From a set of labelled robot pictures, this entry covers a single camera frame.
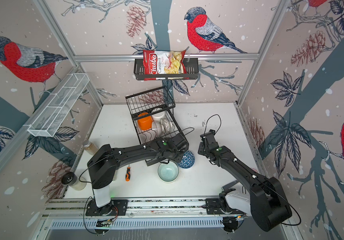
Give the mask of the blue patterned bowl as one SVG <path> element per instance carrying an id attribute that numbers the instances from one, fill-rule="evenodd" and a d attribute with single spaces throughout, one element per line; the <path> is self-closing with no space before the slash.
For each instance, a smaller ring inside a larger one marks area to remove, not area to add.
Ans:
<path id="1" fill-rule="evenodd" d="M 178 163 L 178 166 L 182 169 L 189 169 L 195 163 L 195 155 L 191 151 L 186 151 L 182 157 L 182 160 Z"/>

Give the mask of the white patterned bowl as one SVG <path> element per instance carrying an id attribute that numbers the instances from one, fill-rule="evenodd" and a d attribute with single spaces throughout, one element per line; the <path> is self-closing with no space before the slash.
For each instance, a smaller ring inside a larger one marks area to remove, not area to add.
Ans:
<path id="1" fill-rule="evenodd" d="M 166 134 L 169 134 L 171 129 L 173 128 L 173 123 L 171 121 L 169 121 L 168 119 L 166 118 L 163 118 L 160 120 L 160 124 L 161 124 L 161 127 L 162 127 L 162 131 L 163 133 L 166 135 Z"/>

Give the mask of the orange plastic bowl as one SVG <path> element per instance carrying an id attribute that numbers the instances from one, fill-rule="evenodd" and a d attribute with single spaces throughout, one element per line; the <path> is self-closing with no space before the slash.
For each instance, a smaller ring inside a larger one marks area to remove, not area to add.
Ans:
<path id="1" fill-rule="evenodd" d="M 152 128 L 153 119 L 149 113 L 141 113 L 138 115 L 138 117 L 139 119 L 137 120 L 137 122 L 142 131 L 147 131 Z"/>

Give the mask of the white ceramic bowl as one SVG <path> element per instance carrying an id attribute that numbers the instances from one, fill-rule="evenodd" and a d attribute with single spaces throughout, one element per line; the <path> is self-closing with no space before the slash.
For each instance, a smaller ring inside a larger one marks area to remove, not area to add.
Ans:
<path id="1" fill-rule="evenodd" d="M 156 113 L 158 110 L 159 110 L 159 109 L 154 109 L 154 110 L 152 111 L 153 114 L 151 115 L 151 117 L 152 117 L 152 120 L 153 120 L 154 122 L 160 122 L 161 119 L 164 119 L 164 118 L 166 117 L 166 112 L 165 112 L 165 111 Z"/>

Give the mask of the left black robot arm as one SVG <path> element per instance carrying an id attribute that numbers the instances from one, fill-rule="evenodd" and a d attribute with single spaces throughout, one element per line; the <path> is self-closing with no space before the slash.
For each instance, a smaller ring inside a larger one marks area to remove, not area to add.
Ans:
<path id="1" fill-rule="evenodd" d="M 150 160 L 150 166 L 164 160 L 179 163 L 188 149 L 189 142 L 183 134 L 127 148 L 103 145 L 87 163 L 92 188 L 98 190 L 108 186 L 116 170 L 140 161 Z"/>

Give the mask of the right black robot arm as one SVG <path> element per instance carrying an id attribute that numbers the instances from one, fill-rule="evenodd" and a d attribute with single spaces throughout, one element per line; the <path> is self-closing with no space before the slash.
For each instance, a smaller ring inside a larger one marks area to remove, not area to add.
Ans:
<path id="1" fill-rule="evenodd" d="M 291 218 L 291 205 L 280 181 L 257 173 L 239 160 L 229 148 L 220 147 L 215 140 L 215 134 L 214 130 L 210 130 L 200 135 L 202 142 L 198 154 L 228 171 L 245 187 L 250 194 L 250 210 L 256 224 L 268 232 Z"/>

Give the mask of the light green ceramic bowl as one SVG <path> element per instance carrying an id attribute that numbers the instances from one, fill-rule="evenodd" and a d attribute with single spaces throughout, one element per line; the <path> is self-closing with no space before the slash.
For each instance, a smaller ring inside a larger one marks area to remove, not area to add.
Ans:
<path id="1" fill-rule="evenodd" d="M 158 176 L 165 183 L 172 183 L 179 175 L 179 167 L 175 162 L 161 163 L 158 167 Z"/>

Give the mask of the red cassava chips bag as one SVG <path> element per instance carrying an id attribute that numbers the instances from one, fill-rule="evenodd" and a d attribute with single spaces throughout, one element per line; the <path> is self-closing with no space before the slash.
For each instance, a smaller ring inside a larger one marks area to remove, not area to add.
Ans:
<path id="1" fill-rule="evenodd" d="M 143 50 L 145 75 L 186 74 L 183 63 L 186 50 L 181 52 Z"/>

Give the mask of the glass jar with lid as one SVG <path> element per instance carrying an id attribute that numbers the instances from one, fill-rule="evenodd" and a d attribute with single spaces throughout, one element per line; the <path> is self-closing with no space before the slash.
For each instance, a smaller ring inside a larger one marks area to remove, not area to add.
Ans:
<path id="1" fill-rule="evenodd" d="M 92 156 L 95 155 L 99 150 L 97 146 L 89 140 L 85 140 L 83 142 L 83 148 L 87 153 L 89 153 Z"/>

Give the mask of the black wall basket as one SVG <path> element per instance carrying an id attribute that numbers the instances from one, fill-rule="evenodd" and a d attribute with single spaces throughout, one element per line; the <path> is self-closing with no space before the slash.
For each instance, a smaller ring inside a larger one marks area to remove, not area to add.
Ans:
<path id="1" fill-rule="evenodd" d="M 134 75 L 139 81 L 152 80 L 195 80 L 199 75 L 198 59 L 182 59 L 182 61 L 150 61 L 135 60 Z"/>

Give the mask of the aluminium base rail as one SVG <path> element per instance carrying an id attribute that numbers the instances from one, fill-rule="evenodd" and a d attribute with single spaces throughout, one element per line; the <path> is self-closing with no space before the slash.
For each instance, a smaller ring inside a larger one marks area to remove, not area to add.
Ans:
<path id="1" fill-rule="evenodd" d="M 107 207 L 98 208 L 91 198 L 52 200 L 42 220 L 53 230 L 81 229 L 97 234 L 109 230 L 161 228 L 210 228 L 251 218 L 246 198 L 236 209 L 216 196 L 180 198 L 113 198 Z"/>

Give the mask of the orange handled screwdriver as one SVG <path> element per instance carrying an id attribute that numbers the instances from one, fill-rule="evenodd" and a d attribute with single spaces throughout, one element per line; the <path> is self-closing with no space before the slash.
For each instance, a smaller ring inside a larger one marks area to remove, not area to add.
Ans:
<path id="1" fill-rule="evenodd" d="M 131 179 L 131 167 L 128 166 L 127 171 L 126 171 L 126 182 L 129 182 L 130 179 Z"/>

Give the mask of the white mesh wall shelf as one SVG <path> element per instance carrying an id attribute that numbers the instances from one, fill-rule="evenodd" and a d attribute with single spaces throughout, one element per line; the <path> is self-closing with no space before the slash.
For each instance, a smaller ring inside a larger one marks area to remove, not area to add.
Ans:
<path id="1" fill-rule="evenodd" d="M 34 137 L 53 137 L 89 81 L 87 74 L 69 74 L 60 90 L 50 94 L 49 103 L 29 126 L 28 132 Z"/>

